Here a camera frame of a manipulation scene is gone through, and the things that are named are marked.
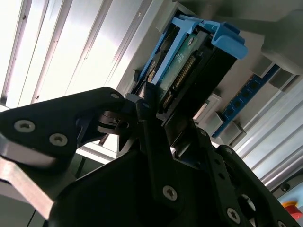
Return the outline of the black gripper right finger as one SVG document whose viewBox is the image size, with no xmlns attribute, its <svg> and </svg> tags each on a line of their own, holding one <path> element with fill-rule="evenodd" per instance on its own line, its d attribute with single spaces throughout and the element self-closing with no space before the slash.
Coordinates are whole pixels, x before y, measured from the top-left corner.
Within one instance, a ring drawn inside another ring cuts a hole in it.
<svg viewBox="0 0 303 227">
<path fill-rule="evenodd" d="M 165 130 L 181 160 L 208 175 L 205 208 L 214 227 L 292 227 L 294 219 L 235 151 L 214 148 L 192 120 L 169 123 Z"/>
</svg>

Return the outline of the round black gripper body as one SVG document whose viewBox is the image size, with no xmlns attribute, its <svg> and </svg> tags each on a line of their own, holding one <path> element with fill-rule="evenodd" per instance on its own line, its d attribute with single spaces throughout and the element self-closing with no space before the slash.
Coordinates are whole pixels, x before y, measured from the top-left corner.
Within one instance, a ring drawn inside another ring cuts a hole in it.
<svg viewBox="0 0 303 227">
<path fill-rule="evenodd" d="M 152 198 L 146 157 L 128 153 L 65 188 L 48 221 L 51 227 L 218 227 L 219 214 L 206 174 L 174 162 L 179 180 L 179 213 Z"/>
</svg>

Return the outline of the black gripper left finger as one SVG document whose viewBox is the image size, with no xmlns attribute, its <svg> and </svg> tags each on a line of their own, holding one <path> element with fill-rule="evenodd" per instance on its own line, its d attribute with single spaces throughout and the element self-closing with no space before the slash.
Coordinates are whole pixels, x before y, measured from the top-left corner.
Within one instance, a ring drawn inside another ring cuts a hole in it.
<svg viewBox="0 0 303 227">
<path fill-rule="evenodd" d="M 122 139 L 118 158 L 132 152 L 146 157 L 153 200 L 179 213 L 177 173 L 153 95 L 126 99 L 103 87 L 2 112 L 0 177 L 39 213 L 50 214 L 61 192 L 77 181 L 67 173 L 76 150 L 107 134 Z"/>
</svg>

